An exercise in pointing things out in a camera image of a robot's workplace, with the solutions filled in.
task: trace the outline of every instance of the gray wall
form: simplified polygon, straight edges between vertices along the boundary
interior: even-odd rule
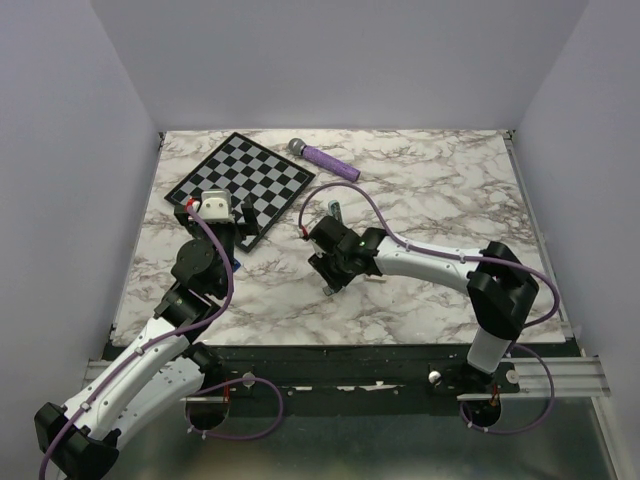
[[[93,0],[166,129],[513,128],[586,0]]]
[[[158,135],[87,0],[2,2],[0,45],[0,477],[33,479],[33,415],[104,345]]]
[[[523,176],[565,305],[640,452],[640,3],[592,0],[527,109]],[[636,455],[636,471],[640,458]]]

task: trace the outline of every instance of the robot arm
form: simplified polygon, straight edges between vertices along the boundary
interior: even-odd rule
[[[465,365],[465,376],[488,383],[500,359],[524,328],[538,293],[526,272],[508,266],[465,262],[465,257],[492,257],[520,263],[507,246],[490,242],[484,249],[455,249],[402,239],[408,245],[454,254],[452,260],[418,253],[398,244],[385,230],[369,228],[362,236],[333,216],[324,217],[310,232],[315,254],[309,259],[335,293],[357,275],[400,275],[444,285],[471,298],[479,329]]]
[[[249,202],[242,208],[245,222],[235,222],[228,191],[204,192],[192,207],[230,259],[236,240],[258,233]],[[35,416],[43,452],[63,428],[67,429],[52,459],[69,478],[102,478],[119,450],[166,407],[200,390],[205,381],[215,384],[222,380],[215,357],[204,345],[192,343],[208,326],[203,320],[220,308],[211,296],[224,298],[229,279],[206,232],[183,206],[177,206],[174,213],[193,240],[178,252],[171,270],[176,282],[155,309],[155,316],[95,381],[62,407],[47,403]],[[163,339],[152,342],[159,337]]]

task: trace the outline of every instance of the black and white checkered board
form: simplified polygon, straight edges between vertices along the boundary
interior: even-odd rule
[[[282,213],[291,206],[315,175],[254,141],[232,134],[164,197],[174,205],[185,204],[203,190],[226,188],[236,219],[242,219],[240,204],[251,195],[260,234],[238,244],[251,251]]]

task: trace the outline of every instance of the screw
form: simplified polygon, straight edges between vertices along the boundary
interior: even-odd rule
[[[245,374],[242,376],[242,378],[244,378],[244,379],[245,379],[245,381],[244,381],[244,382],[242,382],[242,384],[243,384],[245,387],[247,387],[247,388],[249,388],[249,387],[253,387],[253,386],[255,385],[255,383],[256,383],[256,382],[255,382],[255,380],[253,380],[253,379],[254,379],[254,378],[256,378],[256,377],[255,377],[255,375],[254,375],[253,373],[251,373],[251,372],[247,372],[247,373],[245,373]]]
[[[431,385],[439,384],[441,379],[442,379],[442,375],[437,370],[433,370],[429,372],[429,383]]]
[[[507,382],[511,383],[512,385],[516,385],[520,380],[520,375],[518,375],[518,372],[516,372],[515,370],[509,370],[505,377],[507,378]]]

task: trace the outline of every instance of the white marble table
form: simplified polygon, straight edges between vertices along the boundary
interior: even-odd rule
[[[163,197],[231,132],[170,132],[156,173],[135,260],[116,321],[114,344],[126,345],[153,314],[173,283],[171,266],[190,239]],[[287,142],[301,137],[362,171],[358,185],[381,207],[391,227],[409,238],[456,247],[502,241],[523,263],[541,268],[532,231],[506,147],[494,131],[241,131],[288,158]],[[317,173],[311,187],[335,181]],[[250,253],[237,251],[243,268],[229,312],[201,339],[210,344],[460,343],[473,339],[468,299],[453,290],[407,278],[374,283],[359,278],[337,295],[307,263],[311,247],[298,237],[296,216],[304,194]],[[357,231],[378,223],[354,191],[319,194],[306,219],[312,225],[339,200],[345,223]],[[551,304],[541,288],[538,316]],[[525,331],[523,341],[559,342],[559,319]]]

